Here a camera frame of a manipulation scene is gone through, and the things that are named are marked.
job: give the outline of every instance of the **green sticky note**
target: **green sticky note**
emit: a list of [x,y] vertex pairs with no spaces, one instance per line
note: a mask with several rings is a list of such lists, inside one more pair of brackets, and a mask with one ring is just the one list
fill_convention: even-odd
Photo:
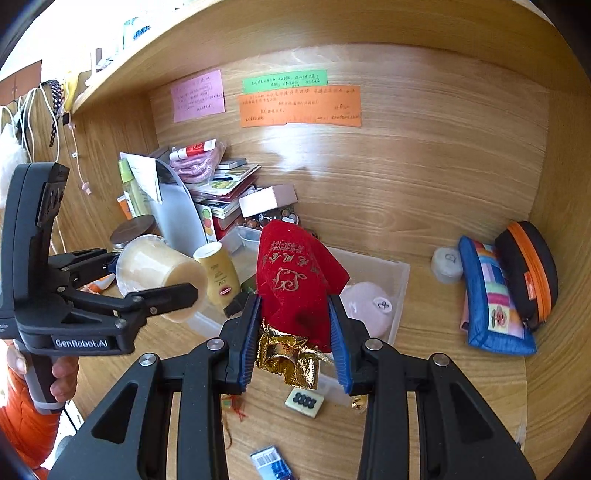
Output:
[[242,81],[243,93],[258,93],[281,88],[328,85],[326,70],[303,70],[301,72],[282,72]]

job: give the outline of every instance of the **pink coiled tube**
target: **pink coiled tube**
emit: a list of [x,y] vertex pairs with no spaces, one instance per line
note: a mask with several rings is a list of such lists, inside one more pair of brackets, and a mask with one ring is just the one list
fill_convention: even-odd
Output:
[[170,166],[183,182],[202,183],[212,177],[225,151],[226,144],[218,141],[213,150],[184,160],[171,160]]

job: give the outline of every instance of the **red velvet pouch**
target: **red velvet pouch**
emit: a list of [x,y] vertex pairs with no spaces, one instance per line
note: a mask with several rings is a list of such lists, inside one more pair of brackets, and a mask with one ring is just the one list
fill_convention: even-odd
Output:
[[328,353],[327,295],[338,295],[349,274],[328,249],[303,228],[273,220],[262,231],[256,287],[268,325]]

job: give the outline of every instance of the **orange sticky note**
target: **orange sticky note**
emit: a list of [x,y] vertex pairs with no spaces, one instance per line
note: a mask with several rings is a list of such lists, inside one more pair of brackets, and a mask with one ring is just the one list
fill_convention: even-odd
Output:
[[359,85],[296,87],[238,96],[241,127],[333,124],[361,127]]

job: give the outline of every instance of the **yellow bottle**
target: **yellow bottle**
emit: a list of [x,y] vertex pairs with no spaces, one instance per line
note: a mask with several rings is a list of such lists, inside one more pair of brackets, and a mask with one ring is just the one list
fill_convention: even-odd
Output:
[[207,272],[207,298],[223,310],[240,292],[240,281],[230,255],[220,242],[212,242],[195,250],[193,258]]

